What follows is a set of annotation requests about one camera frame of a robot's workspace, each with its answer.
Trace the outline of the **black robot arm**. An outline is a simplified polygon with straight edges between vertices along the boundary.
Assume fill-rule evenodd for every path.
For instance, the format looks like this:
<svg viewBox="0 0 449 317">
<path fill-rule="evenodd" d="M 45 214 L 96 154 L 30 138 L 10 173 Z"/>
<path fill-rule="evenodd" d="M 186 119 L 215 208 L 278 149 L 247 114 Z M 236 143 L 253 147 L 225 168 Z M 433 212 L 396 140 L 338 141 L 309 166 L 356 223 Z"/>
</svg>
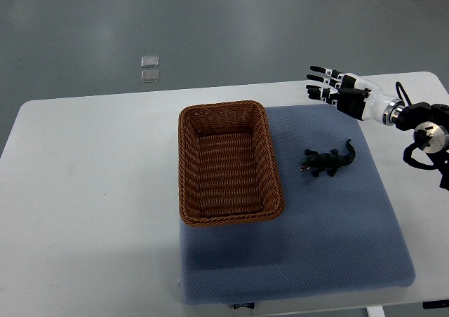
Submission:
<svg viewBox="0 0 449 317">
<path fill-rule="evenodd" d="M 441 174 L 439 187 L 448 189 L 448 105 L 426 102 L 405 106 L 395 100 L 382 115 L 382 121 L 399 130 L 413 131 L 413 142 L 403 150 L 403 161 L 420 170 L 438 170 Z M 419 149 L 430 159 L 431 164 L 413 158 Z"/>
</svg>

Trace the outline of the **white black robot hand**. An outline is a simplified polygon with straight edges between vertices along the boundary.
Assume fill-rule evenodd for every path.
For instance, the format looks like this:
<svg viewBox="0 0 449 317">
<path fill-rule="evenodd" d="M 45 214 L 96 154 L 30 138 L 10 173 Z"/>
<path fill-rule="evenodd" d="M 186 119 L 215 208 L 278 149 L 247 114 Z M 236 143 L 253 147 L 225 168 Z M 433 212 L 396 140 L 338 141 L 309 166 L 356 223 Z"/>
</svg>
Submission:
<svg viewBox="0 0 449 317">
<path fill-rule="evenodd" d="M 393 122 L 391 114 L 399 101 L 385 95 L 379 85 L 353 73 L 311 66 L 306 85 L 308 98 L 335 107 L 339 112 L 359 121 L 374 120 L 386 126 Z"/>
</svg>

